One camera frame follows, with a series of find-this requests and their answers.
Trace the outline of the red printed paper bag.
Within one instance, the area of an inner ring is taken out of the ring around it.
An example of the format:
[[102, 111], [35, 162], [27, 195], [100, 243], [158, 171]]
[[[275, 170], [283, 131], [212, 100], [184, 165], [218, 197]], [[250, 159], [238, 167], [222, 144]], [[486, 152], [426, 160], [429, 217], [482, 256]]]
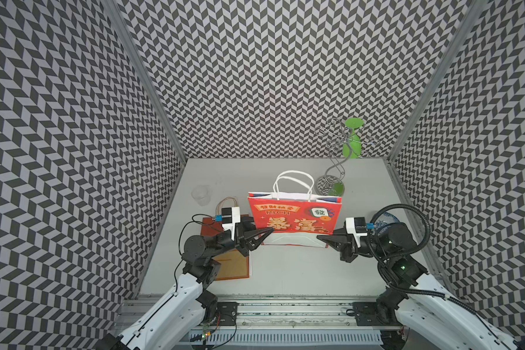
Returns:
[[281, 172], [271, 192], [250, 192], [255, 225], [274, 229], [266, 245], [325, 248], [318, 236], [333, 234], [342, 198], [314, 192], [313, 176], [303, 171]]

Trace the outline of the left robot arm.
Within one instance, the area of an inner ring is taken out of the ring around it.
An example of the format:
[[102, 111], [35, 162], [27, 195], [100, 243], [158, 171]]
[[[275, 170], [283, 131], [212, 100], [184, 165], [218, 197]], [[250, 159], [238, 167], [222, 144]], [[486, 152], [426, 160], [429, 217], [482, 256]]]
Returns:
[[252, 217], [226, 214], [218, 234], [189, 237], [181, 255], [185, 267], [169, 291], [134, 324], [119, 335], [105, 335], [93, 348], [173, 349], [194, 327], [214, 319], [217, 296], [208, 287], [221, 267], [214, 258], [232, 250], [248, 257], [273, 232], [256, 228]]

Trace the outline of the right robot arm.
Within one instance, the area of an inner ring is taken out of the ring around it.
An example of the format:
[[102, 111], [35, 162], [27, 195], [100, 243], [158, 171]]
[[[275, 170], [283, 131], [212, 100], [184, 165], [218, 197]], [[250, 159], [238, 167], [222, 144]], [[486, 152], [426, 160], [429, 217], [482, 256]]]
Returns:
[[[380, 218], [394, 209], [414, 213], [424, 227], [416, 242], [407, 224], [381, 224]], [[525, 349], [520, 341], [490, 324], [472, 307], [447, 290], [428, 269], [413, 258], [430, 241], [432, 227], [415, 206], [392, 204], [380, 209], [370, 221], [346, 219], [344, 227], [318, 239], [335, 249], [344, 262], [373, 258], [386, 290], [376, 299], [376, 319], [398, 322], [417, 332], [439, 349]]]

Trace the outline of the plain red paper bag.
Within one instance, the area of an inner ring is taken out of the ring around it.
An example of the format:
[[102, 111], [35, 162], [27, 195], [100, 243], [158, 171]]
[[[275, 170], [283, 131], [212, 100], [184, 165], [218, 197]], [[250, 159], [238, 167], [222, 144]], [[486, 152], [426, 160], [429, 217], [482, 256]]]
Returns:
[[[216, 236], [220, 231], [223, 231], [221, 219], [217, 216], [221, 215], [224, 207], [238, 206], [238, 201], [235, 197], [226, 197], [217, 204], [214, 217], [203, 217], [201, 226], [201, 236], [212, 237]], [[215, 278], [216, 281], [230, 281], [237, 279], [247, 279], [250, 277], [251, 263], [249, 258], [244, 257], [239, 251], [231, 250], [214, 258], [220, 263], [220, 271]]]

